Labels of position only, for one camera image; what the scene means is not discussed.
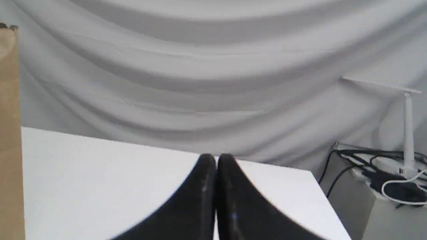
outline cardboard box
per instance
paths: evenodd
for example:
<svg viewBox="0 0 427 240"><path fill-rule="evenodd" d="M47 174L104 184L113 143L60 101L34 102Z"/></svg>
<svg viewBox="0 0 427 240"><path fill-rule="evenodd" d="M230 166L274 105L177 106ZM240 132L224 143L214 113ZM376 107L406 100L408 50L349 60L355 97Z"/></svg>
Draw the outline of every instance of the cardboard box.
<svg viewBox="0 0 427 240"><path fill-rule="evenodd" d="M0 240L24 240L17 27L0 23Z"/></svg>

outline white surface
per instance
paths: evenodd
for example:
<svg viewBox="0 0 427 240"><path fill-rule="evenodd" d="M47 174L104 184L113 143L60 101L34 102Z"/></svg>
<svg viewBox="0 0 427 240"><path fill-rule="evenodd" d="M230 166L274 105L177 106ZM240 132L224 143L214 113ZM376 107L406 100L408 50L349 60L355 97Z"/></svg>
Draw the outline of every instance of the white surface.
<svg viewBox="0 0 427 240"><path fill-rule="evenodd" d="M315 169L336 140L402 143L394 96L340 77L425 91L426 2L0 0L0 20L20 27L24 126Z"/></svg>
<svg viewBox="0 0 427 240"><path fill-rule="evenodd" d="M113 237L166 201L198 158L30 128L22 139L27 240ZM286 215L327 240L349 239L310 172L239 164Z"/></svg>
<svg viewBox="0 0 427 240"><path fill-rule="evenodd" d="M160 207L198 155L22 128L27 240L105 240Z"/></svg>
<svg viewBox="0 0 427 240"><path fill-rule="evenodd" d="M310 171L239 161L253 185L289 218L325 240L350 240Z"/></svg>

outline white tabletop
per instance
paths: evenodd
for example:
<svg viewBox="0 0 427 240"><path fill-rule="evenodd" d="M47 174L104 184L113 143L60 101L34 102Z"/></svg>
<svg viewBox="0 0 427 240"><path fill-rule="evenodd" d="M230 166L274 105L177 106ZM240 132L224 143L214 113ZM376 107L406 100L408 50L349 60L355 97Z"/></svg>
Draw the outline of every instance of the white tabletop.
<svg viewBox="0 0 427 240"><path fill-rule="evenodd" d="M22 148L27 240L110 239L168 200L199 156L30 128L22 128ZM294 221L327 240L350 240L311 172L239 164Z"/></svg>

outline white lamp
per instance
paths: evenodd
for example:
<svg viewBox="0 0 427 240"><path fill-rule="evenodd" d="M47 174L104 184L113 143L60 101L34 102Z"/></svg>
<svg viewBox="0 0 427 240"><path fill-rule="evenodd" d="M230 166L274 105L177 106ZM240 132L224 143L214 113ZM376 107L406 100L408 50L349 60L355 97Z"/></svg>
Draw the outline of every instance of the white lamp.
<svg viewBox="0 0 427 240"><path fill-rule="evenodd" d="M412 99L411 99L411 93L421 94L421 91L411 89L411 88L403 88L400 86L393 86L388 85L384 83L379 82L367 82L362 80L356 80L356 79L349 79L346 78L346 80L350 80L353 82L362 82L372 85L378 85L386 88L391 88L395 90L399 90L404 92L405 95L405 112L404 112L404 167L403 167L403 176L406 178L412 178L415 175L417 175L418 170L415 167L415 157L414 157L414 129L413 129L413 123L412 123Z"/></svg>

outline white fabric backdrop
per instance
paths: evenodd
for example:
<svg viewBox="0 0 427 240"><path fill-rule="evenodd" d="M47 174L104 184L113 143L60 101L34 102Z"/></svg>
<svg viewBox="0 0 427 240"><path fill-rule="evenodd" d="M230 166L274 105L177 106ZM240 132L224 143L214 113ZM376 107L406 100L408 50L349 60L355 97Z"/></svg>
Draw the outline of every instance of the white fabric backdrop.
<svg viewBox="0 0 427 240"><path fill-rule="evenodd" d="M336 140L400 146L400 95L341 76L427 91L426 3L0 0L0 20L24 126L315 169Z"/></svg>

